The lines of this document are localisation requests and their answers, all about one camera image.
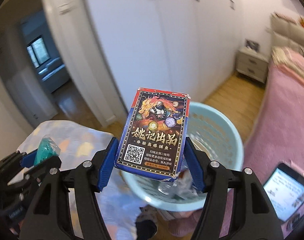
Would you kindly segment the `teal packet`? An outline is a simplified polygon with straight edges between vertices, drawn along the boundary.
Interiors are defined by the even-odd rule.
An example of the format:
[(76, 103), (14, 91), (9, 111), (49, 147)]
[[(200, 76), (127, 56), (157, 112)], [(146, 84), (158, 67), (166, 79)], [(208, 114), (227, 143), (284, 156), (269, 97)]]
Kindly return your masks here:
[(57, 144), (51, 139), (50, 136), (45, 135), (38, 146), (35, 159), (34, 159), (34, 166), (40, 164), (41, 162), (53, 157), (59, 156), (61, 149)]

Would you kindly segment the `playing card box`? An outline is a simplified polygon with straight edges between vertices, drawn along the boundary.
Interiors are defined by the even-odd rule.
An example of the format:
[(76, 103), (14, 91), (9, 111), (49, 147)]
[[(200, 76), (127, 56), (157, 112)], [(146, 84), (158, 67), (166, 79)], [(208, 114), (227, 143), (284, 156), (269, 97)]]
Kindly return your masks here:
[(115, 167), (153, 180), (177, 180), (190, 101), (188, 94), (139, 88), (123, 129)]

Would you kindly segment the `clear plastic water bottle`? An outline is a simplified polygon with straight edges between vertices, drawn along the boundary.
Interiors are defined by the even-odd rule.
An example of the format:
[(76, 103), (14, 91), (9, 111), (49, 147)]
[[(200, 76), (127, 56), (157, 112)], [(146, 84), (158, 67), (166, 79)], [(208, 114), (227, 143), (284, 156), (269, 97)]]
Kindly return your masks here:
[(157, 189), (168, 198), (191, 199), (198, 196), (189, 170), (180, 172), (177, 180), (173, 183), (160, 182)]

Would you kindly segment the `patterned fan-print tablecloth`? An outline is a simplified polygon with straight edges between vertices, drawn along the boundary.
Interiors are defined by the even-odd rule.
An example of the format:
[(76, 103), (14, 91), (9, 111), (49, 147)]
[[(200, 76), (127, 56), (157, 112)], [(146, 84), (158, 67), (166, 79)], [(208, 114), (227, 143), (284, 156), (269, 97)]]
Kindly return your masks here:
[[(59, 167), (49, 164), (45, 176), (32, 175), (39, 144), (49, 136), (60, 148)], [(135, 220), (140, 202), (115, 186), (118, 140), (67, 120), (45, 121), (19, 145), (25, 153), (24, 180), (36, 185), (23, 219), (20, 239), (150, 239), (156, 225)]]

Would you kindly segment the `smartphone with lit screen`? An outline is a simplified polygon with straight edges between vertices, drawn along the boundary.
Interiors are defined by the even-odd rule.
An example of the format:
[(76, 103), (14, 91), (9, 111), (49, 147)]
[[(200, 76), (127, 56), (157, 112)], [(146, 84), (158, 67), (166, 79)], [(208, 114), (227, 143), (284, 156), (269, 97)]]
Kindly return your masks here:
[(277, 165), (263, 188), (282, 222), (304, 204), (304, 176), (286, 163)]

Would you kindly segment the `pink slipper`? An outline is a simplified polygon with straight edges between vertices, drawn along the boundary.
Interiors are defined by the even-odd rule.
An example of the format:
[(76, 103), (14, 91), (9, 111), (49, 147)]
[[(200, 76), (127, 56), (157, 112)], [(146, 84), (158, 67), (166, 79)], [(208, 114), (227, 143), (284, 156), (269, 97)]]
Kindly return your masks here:
[(186, 212), (170, 212), (173, 219), (168, 223), (169, 232), (176, 237), (187, 236), (195, 230), (201, 214), (202, 209)]

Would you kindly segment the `pink bed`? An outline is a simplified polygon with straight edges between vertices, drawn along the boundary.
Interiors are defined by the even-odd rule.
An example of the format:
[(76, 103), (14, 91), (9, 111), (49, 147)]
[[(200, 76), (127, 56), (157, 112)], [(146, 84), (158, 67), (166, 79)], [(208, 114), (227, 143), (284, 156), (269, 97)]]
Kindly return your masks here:
[(254, 99), (233, 101), (224, 110), (237, 129), (248, 128), (243, 166), (252, 168), (261, 183), (279, 163), (304, 176), (304, 79), (272, 59), (261, 106), (249, 117), (245, 109)]

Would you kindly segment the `far room sofa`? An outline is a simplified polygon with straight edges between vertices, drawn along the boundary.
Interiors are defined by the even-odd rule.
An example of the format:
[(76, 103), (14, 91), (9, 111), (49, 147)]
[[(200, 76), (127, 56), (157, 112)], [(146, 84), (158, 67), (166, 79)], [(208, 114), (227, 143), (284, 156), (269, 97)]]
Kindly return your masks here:
[(38, 71), (38, 75), (50, 93), (56, 91), (70, 80), (70, 76), (61, 57), (51, 59), (44, 65), (42, 70)]

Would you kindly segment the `far room window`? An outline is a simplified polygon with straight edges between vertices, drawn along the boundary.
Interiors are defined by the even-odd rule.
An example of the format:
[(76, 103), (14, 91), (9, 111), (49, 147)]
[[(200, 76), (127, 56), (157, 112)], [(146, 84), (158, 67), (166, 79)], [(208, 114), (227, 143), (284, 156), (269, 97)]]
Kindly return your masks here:
[(35, 68), (50, 60), (43, 37), (39, 36), (27, 44), (27, 51)]

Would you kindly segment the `beige bedside table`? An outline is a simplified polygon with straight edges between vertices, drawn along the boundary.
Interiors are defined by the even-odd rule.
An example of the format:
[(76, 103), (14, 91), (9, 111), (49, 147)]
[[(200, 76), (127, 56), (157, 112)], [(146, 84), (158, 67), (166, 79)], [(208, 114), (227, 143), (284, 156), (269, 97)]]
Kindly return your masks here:
[(242, 47), (237, 52), (236, 71), (261, 83), (266, 82), (268, 64), (268, 57), (247, 47)]

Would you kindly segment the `folded blankets on bed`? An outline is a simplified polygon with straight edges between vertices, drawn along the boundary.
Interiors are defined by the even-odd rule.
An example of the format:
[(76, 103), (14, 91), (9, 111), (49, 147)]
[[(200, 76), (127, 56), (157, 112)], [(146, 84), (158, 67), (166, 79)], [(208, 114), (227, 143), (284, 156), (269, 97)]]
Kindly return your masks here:
[(304, 79), (304, 57), (301, 54), (288, 47), (273, 47), (272, 59), (275, 64), (284, 65)]

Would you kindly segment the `white wardrobe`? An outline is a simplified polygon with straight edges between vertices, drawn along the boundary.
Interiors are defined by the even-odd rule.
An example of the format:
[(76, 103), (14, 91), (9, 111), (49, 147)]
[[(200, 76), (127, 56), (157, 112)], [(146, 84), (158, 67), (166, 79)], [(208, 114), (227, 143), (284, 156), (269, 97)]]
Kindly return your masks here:
[(241, 0), (85, 0), (127, 109), (140, 87), (206, 99), (234, 70)]

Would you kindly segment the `beige padded headboard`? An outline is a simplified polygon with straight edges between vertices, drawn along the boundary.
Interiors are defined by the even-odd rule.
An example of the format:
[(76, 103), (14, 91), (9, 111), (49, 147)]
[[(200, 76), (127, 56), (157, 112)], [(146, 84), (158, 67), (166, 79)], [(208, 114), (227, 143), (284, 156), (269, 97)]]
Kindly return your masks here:
[(276, 14), (270, 15), (272, 47), (288, 47), (304, 54), (304, 28)]

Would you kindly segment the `wall light switch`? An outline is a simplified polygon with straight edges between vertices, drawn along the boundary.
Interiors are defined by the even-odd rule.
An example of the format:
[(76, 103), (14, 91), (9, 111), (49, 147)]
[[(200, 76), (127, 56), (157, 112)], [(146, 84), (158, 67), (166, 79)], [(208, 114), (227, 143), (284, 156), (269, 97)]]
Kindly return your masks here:
[(63, 3), (57, 7), (57, 11), (60, 15), (64, 15), (69, 13), (73, 9), (73, 5), (71, 3)]

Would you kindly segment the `picture frame on nightstand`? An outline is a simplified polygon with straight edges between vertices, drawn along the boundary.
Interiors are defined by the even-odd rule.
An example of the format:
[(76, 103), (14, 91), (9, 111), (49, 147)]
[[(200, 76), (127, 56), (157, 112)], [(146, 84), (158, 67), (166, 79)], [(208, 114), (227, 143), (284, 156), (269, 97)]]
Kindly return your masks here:
[(251, 49), (257, 53), (260, 51), (260, 44), (258, 42), (252, 41), (252, 40), (246, 39), (245, 47), (248, 49)]

